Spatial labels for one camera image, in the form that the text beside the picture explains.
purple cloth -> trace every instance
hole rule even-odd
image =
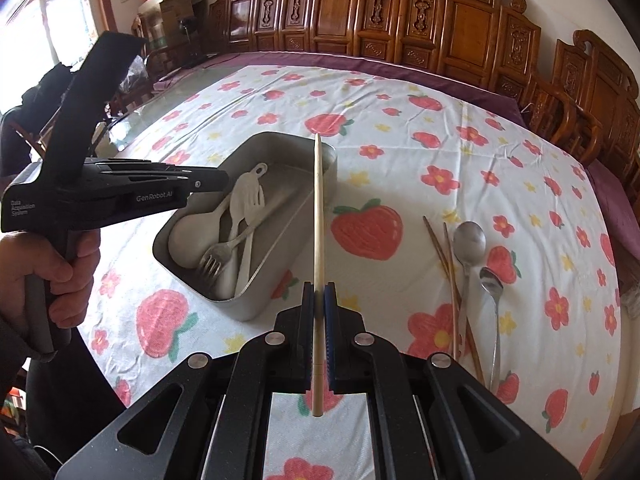
[[[616,237],[636,260],[640,260],[640,226],[622,184],[597,159],[586,168],[586,172],[609,234]]]
[[[188,76],[194,70],[209,68],[212,66],[237,66],[242,68],[248,65],[286,65],[286,66],[319,66],[334,70],[354,70],[415,83],[427,88],[433,88],[457,99],[466,101],[483,110],[499,115],[512,123],[526,128],[520,115],[518,103],[503,95],[494,94],[465,83],[453,81],[435,74],[424,72],[415,68],[393,65],[389,63],[362,59],[359,57],[332,56],[331,54],[308,54],[290,52],[249,52],[245,54],[223,54],[216,56],[201,65],[187,70],[180,70],[174,76],[165,81],[154,84],[154,90],[160,92],[174,85],[180,79]]]

hand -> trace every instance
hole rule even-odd
[[[100,261],[100,231],[87,231],[78,240],[78,257],[71,263],[49,241],[31,233],[0,238],[0,317],[25,337],[29,327],[24,311],[24,277],[36,274],[51,282],[59,296],[49,307],[49,317],[59,328],[84,321],[94,272]]]

chopstick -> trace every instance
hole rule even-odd
[[[322,198],[322,142],[316,134],[314,156],[314,346],[311,372],[311,412],[322,416],[324,412],[324,217]]]
[[[436,237],[436,233],[433,231],[433,228],[431,227],[431,224],[429,223],[429,219],[426,216],[422,217],[422,220],[424,221],[424,224],[427,226],[427,230],[429,231],[429,236],[431,237],[431,242],[433,243],[433,247],[436,249],[436,252],[438,253],[438,257],[440,259],[440,263],[442,264],[442,267],[445,270],[445,273],[447,275],[447,279],[449,281],[451,281],[451,276],[454,276],[454,280],[455,280],[455,275],[451,274],[449,272],[449,266],[447,265],[447,258],[444,255],[444,251],[442,250],[442,246],[440,245],[440,242],[438,241],[438,238]],[[460,304],[460,301],[462,300],[462,297],[460,296],[460,292],[458,290],[458,286],[456,285],[454,287],[455,289],[455,296],[456,296],[456,303]],[[478,347],[476,346],[476,340],[474,339],[474,333],[471,330],[471,325],[469,324],[468,320],[466,321],[466,340],[468,341],[469,344],[469,350],[471,351],[471,357],[474,361],[474,368],[476,370],[476,379],[478,379],[478,381],[482,384],[484,384],[484,374],[482,373],[482,366],[480,364],[480,357],[478,356]]]

rectangular metal tray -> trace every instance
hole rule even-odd
[[[169,255],[168,239],[174,224],[183,216],[213,211],[231,192],[238,177],[264,162],[267,173],[260,178],[266,203],[282,183],[299,182],[300,188],[283,206],[268,217],[255,231],[250,274],[244,290],[230,300],[218,301],[202,287],[196,270],[178,266]],[[284,273],[313,235],[314,225],[314,140],[278,132],[261,132],[242,143],[220,169],[229,175],[228,189],[222,192],[195,193],[186,207],[178,209],[160,229],[153,244],[156,260],[185,285],[209,300],[225,315],[247,321],[264,310]],[[337,153],[322,144],[324,201],[334,195],[337,181]],[[220,240],[227,240],[230,216],[225,213],[220,224]]]

metal screw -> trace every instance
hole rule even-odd
[[[356,345],[360,346],[370,346],[373,345],[373,342],[376,340],[371,334],[367,332],[360,332],[356,334],[356,337],[353,338]]]
[[[264,336],[267,345],[278,346],[284,343],[284,334],[282,332],[269,332]]]
[[[209,357],[204,354],[193,354],[187,359],[189,368],[204,368],[209,362]]]
[[[451,366],[451,357],[446,354],[434,354],[431,356],[431,364],[436,368],[449,368]]]

